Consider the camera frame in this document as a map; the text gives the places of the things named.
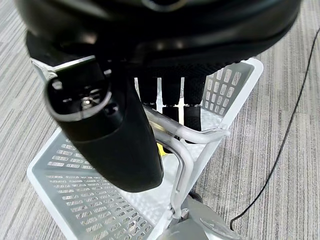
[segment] gray carpet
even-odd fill
[[[277,157],[316,30],[319,0],[305,0],[290,33],[257,58],[264,73],[195,185],[230,221],[255,198]],[[65,239],[26,177],[56,129],[11,0],[0,0],[0,239]],[[320,239],[320,38],[298,113],[266,191],[234,224],[244,239]]]

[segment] wheel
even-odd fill
[[[202,203],[202,204],[204,203],[203,200],[202,200],[202,197],[198,193],[196,193],[194,191],[189,192],[189,196],[192,199],[198,201],[199,203]]]

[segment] white plastic basket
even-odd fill
[[[33,64],[43,71],[36,61]],[[229,128],[262,71],[262,63],[250,58],[207,77],[201,103],[203,136],[210,129]],[[186,194],[221,138],[208,144],[182,140],[193,157]],[[173,154],[162,162],[164,177],[159,187],[124,192],[97,173],[58,129],[29,165],[27,176],[68,240],[155,240],[173,218],[170,204],[179,167]]]

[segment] black wire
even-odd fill
[[[289,121],[289,124],[288,124],[288,127],[285,131],[285,135],[284,135],[284,139],[282,141],[282,144],[281,144],[281,147],[280,147],[280,150],[278,152],[278,155],[276,157],[276,160],[273,164],[273,167],[271,169],[271,172],[269,173],[269,176],[268,178],[266,179],[265,181],[265,184],[263,186],[263,188],[260,190],[259,194],[255,197],[255,199],[252,201],[252,203],[241,213],[239,214],[238,216],[236,216],[235,218],[231,219],[230,221],[230,229],[233,231],[234,228],[233,228],[233,223],[235,220],[241,218],[243,215],[246,214],[246,212],[255,204],[255,202],[258,200],[258,198],[261,196],[261,194],[263,193],[263,191],[266,189],[268,183],[269,183],[269,180],[272,176],[272,174],[274,173],[275,171],[275,168],[277,166],[277,163],[279,162],[279,159],[280,159],[280,156],[281,156],[281,153],[282,153],[282,150],[284,148],[284,145],[286,143],[286,139],[288,137],[288,134],[289,134],[289,131],[290,131],[290,128],[291,128],[291,125],[292,125],[292,122],[294,120],[294,117],[296,115],[296,112],[297,112],[297,108],[298,108],[298,105],[299,105],[299,102],[300,102],[300,98],[301,98],[301,95],[302,95],[302,92],[304,90],[304,87],[305,87],[305,83],[306,83],[306,80],[307,80],[307,76],[308,76],[308,71],[309,71],[309,67],[310,67],[310,63],[311,63],[311,58],[312,58],[312,53],[314,51],[314,48],[315,48],[315,45],[316,45],[316,40],[317,40],[317,37],[318,37],[318,34],[320,32],[320,28],[318,29],[318,31],[316,32],[315,34],[315,37],[313,39],[313,44],[312,44],[312,48],[311,48],[311,52],[310,52],[310,55],[309,55],[309,60],[308,60],[308,65],[306,67],[306,71],[305,71],[305,75],[304,75],[304,80],[303,80],[303,83],[302,83],[302,86],[301,86],[301,90],[300,90],[300,93],[299,93],[299,97],[298,97],[298,100],[296,101],[296,104],[295,104],[295,107],[294,107],[294,110],[293,110],[293,113],[291,115],[291,118],[290,118],[290,121]]]

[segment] yellow object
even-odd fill
[[[158,149],[159,149],[160,155],[161,156],[166,155],[166,153],[164,151],[164,147],[162,145],[160,145],[159,143],[157,143],[157,145],[158,145]]]

